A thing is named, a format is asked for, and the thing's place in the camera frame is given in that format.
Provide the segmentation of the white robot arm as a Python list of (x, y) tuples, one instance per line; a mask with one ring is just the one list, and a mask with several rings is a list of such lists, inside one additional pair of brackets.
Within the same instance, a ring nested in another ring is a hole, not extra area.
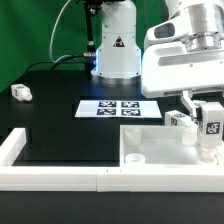
[(224, 91), (224, 0), (165, 0), (168, 20), (147, 30), (136, 44), (136, 7), (131, 0), (102, 5), (102, 42), (93, 79), (110, 84), (141, 81), (147, 98), (190, 97)]

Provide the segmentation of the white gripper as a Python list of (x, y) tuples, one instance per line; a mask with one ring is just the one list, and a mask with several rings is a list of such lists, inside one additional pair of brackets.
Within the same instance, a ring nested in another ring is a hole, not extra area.
[(141, 92), (146, 98), (181, 95), (193, 121), (197, 106), (192, 93), (224, 89), (224, 50), (187, 52), (180, 42), (148, 47), (142, 59)]

